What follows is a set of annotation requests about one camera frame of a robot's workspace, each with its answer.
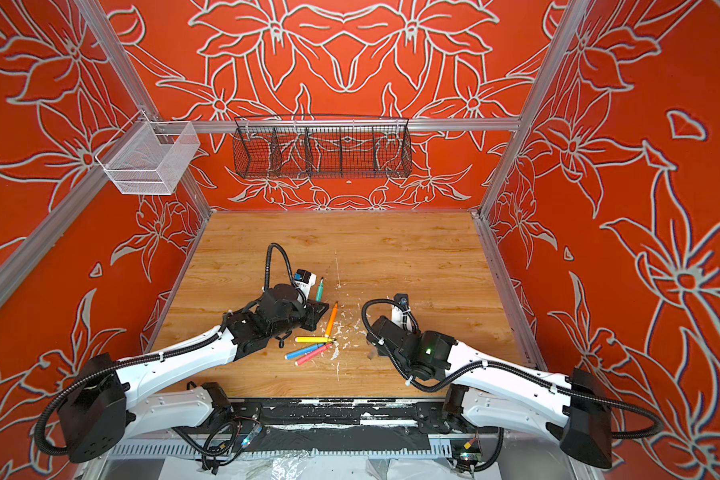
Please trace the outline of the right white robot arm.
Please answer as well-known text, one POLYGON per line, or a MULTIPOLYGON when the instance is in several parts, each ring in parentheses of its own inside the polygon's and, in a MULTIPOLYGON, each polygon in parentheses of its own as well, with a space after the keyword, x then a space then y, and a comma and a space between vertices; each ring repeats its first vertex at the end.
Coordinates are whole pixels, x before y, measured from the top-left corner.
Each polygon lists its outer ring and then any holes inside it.
POLYGON ((586 370, 569 375, 522 367, 436 332, 413 333, 385 316, 366 322, 367 340, 422 392, 446 390, 451 413, 475 427, 496 427, 554 441, 586 465, 613 465, 611 409, 586 370))

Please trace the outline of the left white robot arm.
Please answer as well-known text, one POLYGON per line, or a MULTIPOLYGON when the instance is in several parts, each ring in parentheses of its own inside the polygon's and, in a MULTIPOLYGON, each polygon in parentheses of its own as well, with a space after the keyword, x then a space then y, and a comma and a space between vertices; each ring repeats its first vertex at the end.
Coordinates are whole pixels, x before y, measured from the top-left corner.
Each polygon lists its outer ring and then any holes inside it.
POLYGON ((48 406, 57 413, 65 445, 50 455, 73 463, 91 460, 126 435, 144 417, 136 406, 160 390, 196 373, 226 365, 282 342, 301 328, 309 332, 329 311, 298 288, 278 284, 243 308, 226 312, 220 325, 187 341, 151 354, 114 360, 107 353, 88 360, 74 381, 48 406))

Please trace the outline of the green marker pen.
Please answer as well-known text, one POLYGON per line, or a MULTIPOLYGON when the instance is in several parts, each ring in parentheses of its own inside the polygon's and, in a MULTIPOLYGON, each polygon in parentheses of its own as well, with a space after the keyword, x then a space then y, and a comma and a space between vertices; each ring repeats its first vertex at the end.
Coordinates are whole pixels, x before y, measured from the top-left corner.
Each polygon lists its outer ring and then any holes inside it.
POLYGON ((323 295, 324 295, 324 285, 325 285, 324 277, 321 277, 321 278, 320 278, 320 281, 319 281, 319 283, 318 283, 318 288, 317 288, 317 292, 316 292, 316 296, 315 296, 315 301, 316 301, 316 302, 321 302, 321 301, 322 301, 322 298, 323 298, 323 295))

